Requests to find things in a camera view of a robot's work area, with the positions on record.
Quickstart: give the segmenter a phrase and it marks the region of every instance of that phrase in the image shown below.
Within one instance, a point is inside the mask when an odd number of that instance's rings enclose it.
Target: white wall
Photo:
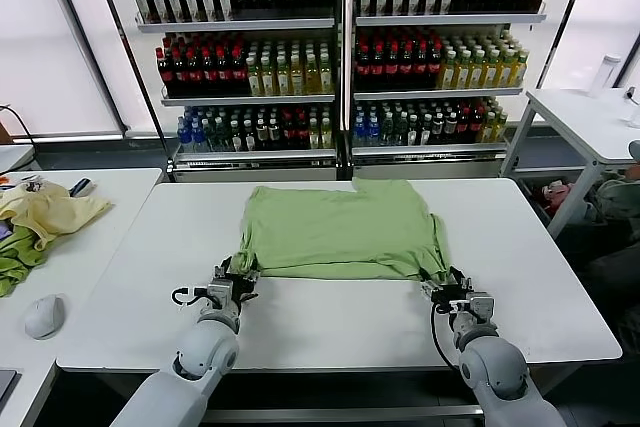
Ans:
[[[0,0],[0,103],[33,134],[119,133],[57,0]],[[9,114],[13,135],[24,135]]]

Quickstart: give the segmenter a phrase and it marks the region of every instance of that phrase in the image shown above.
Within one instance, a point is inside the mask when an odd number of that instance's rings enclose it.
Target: metal table leg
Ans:
[[[578,177],[578,181],[574,184],[571,192],[556,212],[556,215],[553,216],[547,228],[551,237],[555,239],[558,237],[558,234],[562,232],[562,229],[567,225],[567,222],[575,212],[576,207],[580,204],[593,183],[598,180],[604,168],[604,165],[599,164],[595,160],[591,161],[589,165],[585,167],[580,177]]]
[[[527,104],[527,108],[524,111],[524,115],[522,116],[522,120],[520,121],[520,125],[518,126],[518,129],[513,136],[511,145],[509,145],[507,156],[505,157],[504,161],[502,162],[502,166],[500,167],[500,177],[508,177],[511,174],[513,165],[518,158],[518,152],[522,147],[524,139],[527,138],[527,134],[529,133],[531,124],[533,124],[533,118],[535,117],[535,115],[536,112],[531,106],[531,101],[529,101],[529,103]]]

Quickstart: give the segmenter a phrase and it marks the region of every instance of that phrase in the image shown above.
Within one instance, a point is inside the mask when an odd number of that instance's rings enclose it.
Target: black cord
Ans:
[[[27,126],[24,125],[24,122],[22,121],[22,118],[18,115],[18,113],[13,110],[11,107],[9,107],[9,105],[0,105],[0,110],[8,110],[9,112],[11,112],[13,114],[13,116],[18,119],[18,122],[20,122],[20,125],[22,126],[22,129],[24,130],[25,134],[27,134],[27,137],[29,138],[29,142],[31,142],[31,145],[33,146],[33,156],[31,157],[30,160],[28,160],[27,162],[18,165],[17,167],[12,167],[9,170],[5,170],[4,172],[0,172],[0,175],[5,175],[8,174],[9,172],[14,172],[16,170],[20,170],[26,166],[28,166],[29,164],[31,164],[31,162],[33,162],[34,160],[36,160],[36,155],[38,155],[38,148],[36,147],[36,143],[33,140],[33,136],[31,135],[31,132],[29,132],[29,129],[27,129]]]
[[[454,365],[449,361],[449,359],[447,359],[447,356],[444,355],[444,352],[440,348],[440,343],[438,342],[438,336],[436,335],[435,319],[436,319],[436,304],[431,304],[431,337],[433,337],[433,343],[436,346],[436,350],[440,354],[440,357],[442,357],[442,360],[444,360],[444,363],[447,364],[447,366],[451,370],[453,370],[455,373],[458,373],[458,369],[454,367]]]

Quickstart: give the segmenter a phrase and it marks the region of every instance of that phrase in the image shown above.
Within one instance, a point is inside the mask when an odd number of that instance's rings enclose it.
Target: white desk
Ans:
[[[160,180],[160,169],[78,170],[22,172],[10,174],[13,181],[41,174],[67,188],[83,177],[97,187],[92,195],[114,205],[103,216],[79,232],[59,239],[47,262],[29,274],[9,296],[0,298],[0,368],[20,374],[15,390],[0,410],[0,425],[31,425],[46,400],[55,377],[55,358],[62,340],[81,313],[82,305],[109,264],[118,244],[142,204]],[[48,294],[61,294],[67,320],[58,334],[37,341],[24,332],[24,314],[34,301]]]
[[[0,172],[7,172],[14,170],[16,167],[21,166],[33,157],[35,150],[31,144],[12,144],[12,145],[0,145]],[[38,169],[38,163],[33,161],[29,164],[29,167]]]
[[[66,336],[58,365],[89,372],[152,372],[167,365],[199,311],[180,310],[171,292],[206,283],[214,264],[238,248],[245,202],[256,185],[157,186]],[[351,190],[349,182],[270,185]],[[621,355],[511,180],[412,185],[443,217],[454,265],[474,278],[477,289],[495,296],[500,334],[520,347],[529,363]],[[261,278],[257,291],[260,296],[242,311],[237,369],[444,366],[429,332],[430,303],[415,282]],[[444,316],[438,317],[438,331],[447,355],[457,358]]]
[[[597,99],[578,90],[534,90],[507,156],[502,177],[517,173],[514,165],[536,114],[540,114],[582,157],[585,169],[553,217],[548,230],[557,237],[574,208],[607,167],[623,168],[635,162],[629,143],[640,139],[640,129],[626,123],[636,106],[623,99],[624,89],[605,90]]]

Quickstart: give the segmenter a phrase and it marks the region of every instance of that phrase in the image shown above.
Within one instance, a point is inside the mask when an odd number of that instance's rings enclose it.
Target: yellow bottle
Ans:
[[[493,89],[496,72],[498,72],[498,57],[500,57],[500,51],[496,49],[489,51],[489,58],[483,65],[482,74],[480,74],[481,89]]]
[[[307,52],[307,65],[305,68],[305,84],[307,86],[307,95],[319,94],[320,88],[320,72],[316,64],[316,55]]]
[[[249,78],[251,95],[254,97],[262,97],[264,95],[264,88],[262,87],[262,79],[258,74],[256,58],[254,56],[247,57],[247,77]]]
[[[284,55],[278,55],[278,88],[280,95],[291,95],[291,81],[289,79],[289,66]]]
[[[436,86],[438,89],[451,90],[456,65],[456,53],[454,50],[449,50],[446,55],[447,58],[440,67],[440,75]]]
[[[515,52],[511,49],[507,49],[507,51],[505,52],[504,59],[500,63],[498,72],[496,73],[496,87],[505,88],[509,85],[509,77],[511,76],[511,70],[514,67],[514,55]]]
[[[293,95],[304,95],[304,76],[300,68],[300,54],[291,56],[291,90]]]
[[[467,82],[467,89],[479,89],[480,77],[484,67],[484,50],[476,50],[473,63],[471,64],[469,72],[469,81]]]
[[[264,95],[271,97],[276,94],[276,83],[273,80],[273,70],[271,69],[271,62],[269,57],[262,57],[260,61],[262,65],[262,85],[264,87]]]
[[[518,61],[511,70],[509,77],[509,87],[520,87],[524,80],[524,73],[527,71],[527,60],[529,59],[529,51],[524,49],[518,54]]]
[[[453,88],[465,89],[467,87],[467,79],[469,78],[469,62],[471,59],[471,51],[463,50],[460,63],[456,66],[453,73]]]
[[[328,52],[320,52],[320,86],[323,94],[333,93],[333,77]]]

